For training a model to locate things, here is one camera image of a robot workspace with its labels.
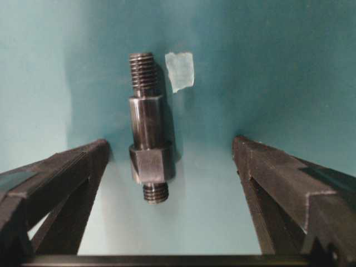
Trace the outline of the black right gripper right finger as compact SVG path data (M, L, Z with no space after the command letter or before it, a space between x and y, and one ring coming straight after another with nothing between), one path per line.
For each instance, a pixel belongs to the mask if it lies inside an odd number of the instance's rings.
M261 252L355 265L355 177L237 136L232 154Z

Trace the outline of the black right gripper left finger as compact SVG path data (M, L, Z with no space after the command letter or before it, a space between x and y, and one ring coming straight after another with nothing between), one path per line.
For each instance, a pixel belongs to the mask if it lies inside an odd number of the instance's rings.
M98 139L1 173L1 266L77 255L109 157Z

